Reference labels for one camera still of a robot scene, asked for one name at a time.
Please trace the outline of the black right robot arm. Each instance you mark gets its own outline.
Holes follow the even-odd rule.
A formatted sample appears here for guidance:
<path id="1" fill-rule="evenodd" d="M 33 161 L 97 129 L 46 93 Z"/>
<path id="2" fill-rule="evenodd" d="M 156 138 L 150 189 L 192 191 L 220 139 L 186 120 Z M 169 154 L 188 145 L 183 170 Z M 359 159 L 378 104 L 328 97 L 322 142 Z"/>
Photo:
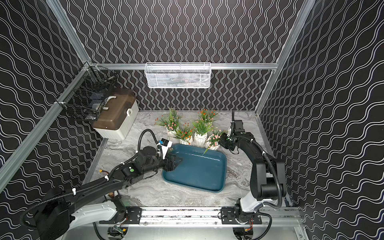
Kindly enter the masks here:
<path id="1" fill-rule="evenodd" d="M 285 164 L 268 154 L 254 135 L 245 131 L 243 121 L 235 119 L 234 111 L 230 131 L 220 135 L 219 144 L 231 153 L 242 150 L 252 163 L 250 191 L 235 204 L 235 220 L 240 224 L 251 223 L 262 215 L 260 209 L 265 206 L 280 209 L 287 191 Z"/>

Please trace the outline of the white pot green plant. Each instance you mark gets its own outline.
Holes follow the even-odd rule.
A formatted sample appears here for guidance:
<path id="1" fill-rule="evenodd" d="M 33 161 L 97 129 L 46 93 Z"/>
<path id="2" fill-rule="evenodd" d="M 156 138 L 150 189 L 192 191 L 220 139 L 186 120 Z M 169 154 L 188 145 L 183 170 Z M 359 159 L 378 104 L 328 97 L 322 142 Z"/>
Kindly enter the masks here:
<path id="1" fill-rule="evenodd" d="M 212 130 L 213 124 L 204 120 L 198 120 L 194 125 L 194 142 L 197 147 L 204 147 L 208 138 L 208 133 Z"/>

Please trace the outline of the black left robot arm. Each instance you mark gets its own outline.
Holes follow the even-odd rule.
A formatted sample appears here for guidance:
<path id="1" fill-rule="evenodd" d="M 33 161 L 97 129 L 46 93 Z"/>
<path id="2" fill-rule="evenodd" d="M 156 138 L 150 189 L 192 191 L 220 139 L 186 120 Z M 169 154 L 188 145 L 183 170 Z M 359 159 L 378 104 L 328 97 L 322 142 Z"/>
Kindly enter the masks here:
<path id="1" fill-rule="evenodd" d="M 155 147 L 142 148 L 145 133 L 154 135 L 152 130 L 144 130 L 139 136 L 138 149 L 131 158 L 115 166 L 104 177 L 78 188 L 50 190 L 42 201 L 21 213 L 20 224 L 38 231 L 42 240 L 57 239 L 79 221 L 75 213 L 90 202 L 144 180 L 146 173 L 157 174 L 160 169 L 165 172 L 175 170 L 183 159 L 168 152 L 171 142 L 155 140 Z"/>

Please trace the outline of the white pot pink flowers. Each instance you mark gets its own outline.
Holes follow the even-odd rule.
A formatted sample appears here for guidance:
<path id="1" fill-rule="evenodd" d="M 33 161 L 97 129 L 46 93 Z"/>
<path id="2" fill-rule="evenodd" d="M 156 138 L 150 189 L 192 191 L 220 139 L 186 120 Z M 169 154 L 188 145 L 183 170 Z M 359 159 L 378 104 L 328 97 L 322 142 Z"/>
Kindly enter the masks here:
<path id="1" fill-rule="evenodd" d="M 221 129 L 215 128 L 213 129 L 212 133 L 208 135 L 207 141 L 206 141 L 206 149 L 204 151 L 204 154 L 208 150 L 217 151 L 220 147 L 219 141 L 221 139 L 222 134 L 227 134 L 226 131 L 223 131 Z"/>

